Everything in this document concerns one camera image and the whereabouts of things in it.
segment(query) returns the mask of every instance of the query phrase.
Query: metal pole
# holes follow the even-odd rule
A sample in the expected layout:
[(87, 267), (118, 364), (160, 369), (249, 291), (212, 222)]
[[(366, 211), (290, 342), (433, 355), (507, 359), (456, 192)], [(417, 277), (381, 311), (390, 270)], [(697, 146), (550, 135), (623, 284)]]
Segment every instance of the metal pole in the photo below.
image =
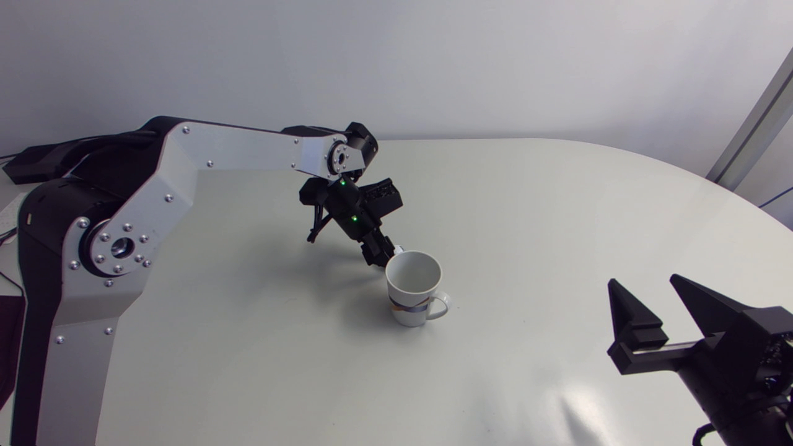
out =
[(705, 178), (735, 190), (793, 115), (793, 49)]

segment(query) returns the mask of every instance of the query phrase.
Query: white table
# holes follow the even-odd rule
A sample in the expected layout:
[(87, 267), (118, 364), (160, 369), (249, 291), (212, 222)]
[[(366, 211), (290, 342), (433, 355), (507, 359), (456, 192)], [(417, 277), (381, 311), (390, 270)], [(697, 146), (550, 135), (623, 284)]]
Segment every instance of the white table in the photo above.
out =
[(97, 445), (682, 446), (707, 419), (675, 374), (616, 371), (608, 279), (672, 342), (700, 337), (672, 273), (793, 309), (791, 232), (676, 167), (563, 140), (381, 148), (361, 183), (394, 180), (383, 231), (440, 260), (449, 314), (403, 328), (335, 224), (306, 243), (307, 177), (206, 173), (121, 318)]

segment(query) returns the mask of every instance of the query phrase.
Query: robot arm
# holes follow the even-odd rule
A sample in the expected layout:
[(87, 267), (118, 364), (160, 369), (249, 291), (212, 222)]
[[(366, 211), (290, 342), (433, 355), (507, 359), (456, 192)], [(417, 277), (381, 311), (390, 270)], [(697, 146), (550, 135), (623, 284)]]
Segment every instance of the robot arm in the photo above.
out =
[[(271, 132), (156, 117), (134, 132), (19, 155), (6, 166), (15, 182), (47, 181), (19, 213), (28, 308), (11, 444), (94, 444), (118, 318), (142, 294), (160, 243), (192, 206), (199, 171), (311, 175), (301, 201), (319, 206), (320, 216), (327, 209), (362, 243), (367, 263), (385, 265), (393, 244), (380, 233), (380, 217), (401, 206), (399, 193), (390, 180), (376, 188), (381, 195), (354, 184), (376, 153), (376, 140), (357, 123), (343, 132)], [(313, 237), (318, 230), (315, 221)]]
[(608, 283), (615, 341), (608, 355), (623, 375), (675, 371), (728, 446), (793, 445), (793, 315), (752, 308), (685, 277), (672, 285), (704, 338), (666, 345), (662, 322), (616, 280)]

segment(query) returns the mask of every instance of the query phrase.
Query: white mug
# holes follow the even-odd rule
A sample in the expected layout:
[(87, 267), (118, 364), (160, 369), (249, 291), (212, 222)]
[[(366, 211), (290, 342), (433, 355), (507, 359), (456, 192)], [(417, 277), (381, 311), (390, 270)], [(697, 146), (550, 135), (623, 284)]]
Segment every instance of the white mug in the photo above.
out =
[[(438, 260), (425, 252), (403, 251), (385, 265), (389, 285), (391, 314), (407, 327), (418, 327), (449, 311), (449, 295), (438, 291), (443, 276)], [(441, 302), (443, 310), (430, 313), (432, 302)]]

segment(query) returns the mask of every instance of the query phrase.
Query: white wall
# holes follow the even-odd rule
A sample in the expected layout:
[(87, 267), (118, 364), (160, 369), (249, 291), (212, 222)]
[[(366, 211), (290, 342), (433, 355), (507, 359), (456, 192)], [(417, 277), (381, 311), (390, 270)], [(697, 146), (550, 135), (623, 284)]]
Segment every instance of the white wall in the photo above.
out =
[(359, 120), (383, 139), (585, 140), (704, 175), (792, 45), (789, 0), (4, 0), (0, 152), (156, 114)]

